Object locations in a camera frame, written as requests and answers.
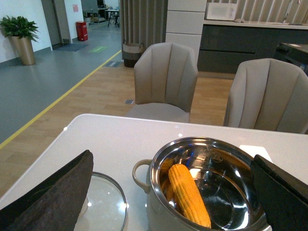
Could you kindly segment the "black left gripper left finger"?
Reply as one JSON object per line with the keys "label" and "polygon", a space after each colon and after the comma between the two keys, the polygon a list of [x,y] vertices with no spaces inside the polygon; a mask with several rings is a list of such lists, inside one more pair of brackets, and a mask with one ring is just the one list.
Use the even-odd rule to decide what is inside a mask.
{"label": "black left gripper left finger", "polygon": [[85,150],[0,211],[2,231],[72,231],[86,199],[93,154]]}

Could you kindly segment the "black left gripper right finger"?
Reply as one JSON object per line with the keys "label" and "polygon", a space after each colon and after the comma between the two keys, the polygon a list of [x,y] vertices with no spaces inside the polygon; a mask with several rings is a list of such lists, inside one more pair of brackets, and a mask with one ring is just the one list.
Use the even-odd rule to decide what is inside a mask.
{"label": "black left gripper right finger", "polygon": [[274,231],[308,229],[308,185],[260,155],[251,162],[253,183]]}

